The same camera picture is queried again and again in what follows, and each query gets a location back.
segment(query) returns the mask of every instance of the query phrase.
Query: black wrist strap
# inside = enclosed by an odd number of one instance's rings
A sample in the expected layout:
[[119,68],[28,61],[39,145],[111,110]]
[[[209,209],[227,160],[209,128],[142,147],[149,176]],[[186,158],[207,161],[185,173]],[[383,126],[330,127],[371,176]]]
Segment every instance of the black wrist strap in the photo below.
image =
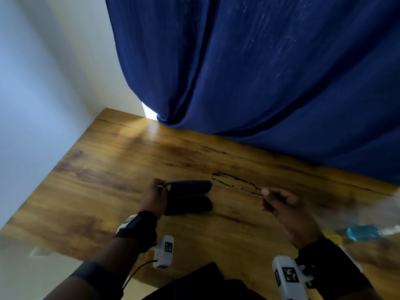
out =
[[101,299],[120,300],[124,280],[116,277],[102,265],[93,261],[83,262],[71,276],[80,277],[94,287]]
[[125,228],[121,228],[114,238],[132,238],[139,242],[141,253],[145,253],[157,241],[157,217],[148,211],[138,212]]
[[314,278],[312,286],[325,300],[335,300],[366,287],[373,288],[344,251],[326,238],[299,250],[296,263],[306,267]]

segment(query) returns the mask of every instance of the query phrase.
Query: black cable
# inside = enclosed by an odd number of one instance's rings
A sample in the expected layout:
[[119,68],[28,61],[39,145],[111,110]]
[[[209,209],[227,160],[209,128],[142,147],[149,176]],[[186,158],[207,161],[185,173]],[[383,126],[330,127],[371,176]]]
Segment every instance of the black cable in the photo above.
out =
[[146,264],[152,263],[152,262],[157,262],[158,260],[151,260],[151,261],[147,261],[145,263],[143,263],[140,267],[138,267],[136,269],[136,271],[133,272],[133,274],[129,277],[129,279],[127,280],[127,282],[125,283],[125,285],[123,286],[123,289],[126,288],[127,284],[129,283],[129,281],[132,279],[133,275],[136,274],[136,272],[142,267],[145,266]]

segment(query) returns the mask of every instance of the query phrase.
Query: hand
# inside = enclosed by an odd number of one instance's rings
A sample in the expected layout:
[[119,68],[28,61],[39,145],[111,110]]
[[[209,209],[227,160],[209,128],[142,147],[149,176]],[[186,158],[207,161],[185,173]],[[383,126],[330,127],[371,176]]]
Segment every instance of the hand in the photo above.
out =
[[278,187],[263,188],[261,193],[261,209],[277,218],[298,250],[324,237],[305,200]]
[[147,191],[142,196],[139,211],[147,210],[152,212],[157,219],[160,219],[167,208],[167,194],[171,185],[162,187],[165,181],[154,179]]

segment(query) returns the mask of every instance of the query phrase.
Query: wood grain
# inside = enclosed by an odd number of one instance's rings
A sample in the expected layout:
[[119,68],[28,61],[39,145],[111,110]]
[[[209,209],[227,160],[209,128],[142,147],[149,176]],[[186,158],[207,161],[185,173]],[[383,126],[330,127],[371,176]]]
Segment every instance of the wood grain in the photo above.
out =
[[[138,211],[151,179],[211,180],[214,171],[300,194],[323,229],[399,222],[400,191],[395,185],[105,109],[2,233],[86,260]],[[158,224],[159,236],[175,238],[172,267],[145,267],[136,278],[160,287],[215,261],[225,277],[242,279],[264,297],[279,299],[272,260],[277,255],[296,257],[296,250],[273,216],[260,211],[257,196],[213,184],[212,212],[163,217]],[[400,298],[399,237],[347,242],[346,247],[384,298]],[[151,258],[148,252],[137,265]],[[311,292],[310,297],[319,295]]]

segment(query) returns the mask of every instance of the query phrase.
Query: plastic bottle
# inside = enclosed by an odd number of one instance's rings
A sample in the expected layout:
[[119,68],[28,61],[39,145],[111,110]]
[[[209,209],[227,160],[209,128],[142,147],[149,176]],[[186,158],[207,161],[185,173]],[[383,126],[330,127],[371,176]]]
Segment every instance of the plastic bottle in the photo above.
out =
[[346,235],[353,241],[368,241],[380,239],[385,236],[394,235],[400,232],[400,225],[379,229],[374,225],[357,225],[348,227]]

